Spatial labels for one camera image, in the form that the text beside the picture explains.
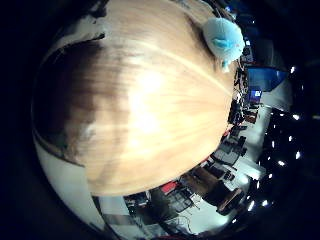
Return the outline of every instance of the chair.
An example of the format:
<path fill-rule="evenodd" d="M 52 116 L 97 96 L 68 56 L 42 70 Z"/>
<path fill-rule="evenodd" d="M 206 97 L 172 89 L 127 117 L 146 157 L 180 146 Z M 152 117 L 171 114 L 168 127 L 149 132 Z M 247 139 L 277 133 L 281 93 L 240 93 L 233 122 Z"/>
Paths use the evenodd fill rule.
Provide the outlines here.
<path fill-rule="evenodd" d="M 200 195 L 205 201 L 216 206 L 217 212 L 219 213 L 223 213 L 228 204 L 242 193 L 240 188 L 230 191 L 224 185 L 223 181 L 219 180 L 202 167 L 197 167 L 193 171 L 193 174 L 195 176 L 184 174 L 181 177 L 182 182 L 193 192 Z"/>

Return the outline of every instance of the wooden table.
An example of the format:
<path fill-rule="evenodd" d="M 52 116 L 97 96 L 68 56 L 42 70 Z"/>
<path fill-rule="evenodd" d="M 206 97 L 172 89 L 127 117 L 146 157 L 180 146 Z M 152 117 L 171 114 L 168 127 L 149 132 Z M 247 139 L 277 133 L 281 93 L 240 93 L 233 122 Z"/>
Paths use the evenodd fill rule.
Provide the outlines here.
<path fill-rule="evenodd" d="M 65 136 L 64 155 L 86 168 L 93 195 L 164 184 L 226 129 L 234 68 L 223 74 L 202 39 L 210 9 L 187 2 L 110 0 L 106 37 L 69 47 L 47 76 L 45 132 Z"/>

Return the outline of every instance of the wood grain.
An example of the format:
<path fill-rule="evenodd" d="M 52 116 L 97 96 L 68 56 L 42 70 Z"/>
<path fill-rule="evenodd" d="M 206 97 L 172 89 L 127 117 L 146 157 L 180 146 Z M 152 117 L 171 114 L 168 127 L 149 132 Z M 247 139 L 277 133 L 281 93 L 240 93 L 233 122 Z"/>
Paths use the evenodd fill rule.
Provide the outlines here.
<path fill-rule="evenodd" d="M 92 194 L 157 187 L 217 147 L 233 69 L 222 74 L 202 39 L 210 11 L 192 12 L 167 0 L 111 0 L 106 38 L 58 60 L 47 126 L 64 133 L 64 155 L 86 168 Z"/>

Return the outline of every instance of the ceiling light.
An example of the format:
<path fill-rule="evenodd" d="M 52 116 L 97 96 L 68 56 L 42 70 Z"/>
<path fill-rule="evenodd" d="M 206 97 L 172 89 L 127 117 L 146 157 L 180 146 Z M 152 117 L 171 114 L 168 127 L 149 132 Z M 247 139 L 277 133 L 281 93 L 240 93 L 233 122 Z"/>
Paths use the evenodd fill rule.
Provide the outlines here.
<path fill-rule="evenodd" d="M 265 207 L 265 206 L 267 206 L 268 205 L 268 200 L 264 200 L 263 202 L 262 202 L 262 204 L 261 204 L 261 206 L 263 206 L 263 207 Z"/>
<path fill-rule="evenodd" d="M 290 73 L 293 73 L 295 70 L 296 70 L 296 67 L 292 66 L 291 69 L 290 69 Z"/>
<path fill-rule="evenodd" d="M 301 153 L 298 151 L 297 153 L 296 153 L 296 159 L 299 159 L 301 157 Z"/>
<path fill-rule="evenodd" d="M 284 162 L 282 162 L 282 161 L 278 161 L 278 164 L 280 165 L 280 166 L 284 166 L 284 165 L 286 165 Z"/>
<path fill-rule="evenodd" d="M 254 207 L 254 201 L 251 201 L 251 203 L 249 204 L 249 207 L 248 207 L 248 212 L 251 212 L 253 207 Z"/>
<path fill-rule="evenodd" d="M 300 119 L 300 116 L 297 115 L 297 114 L 293 114 L 292 117 L 293 117 L 295 120 L 299 120 L 299 119 Z"/>

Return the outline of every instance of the light blue object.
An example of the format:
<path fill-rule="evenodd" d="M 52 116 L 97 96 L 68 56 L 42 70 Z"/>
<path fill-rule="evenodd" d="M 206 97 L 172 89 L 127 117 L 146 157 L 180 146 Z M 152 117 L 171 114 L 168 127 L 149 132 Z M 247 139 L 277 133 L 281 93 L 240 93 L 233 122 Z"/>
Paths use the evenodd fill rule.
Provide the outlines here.
<path fill-rule="evenodd" d="M 225 18 L 210 18 L 203 35 L 212 53 L 223 61 L 223 68 L 238 59 L 245 46 L 241 29 Z"/>

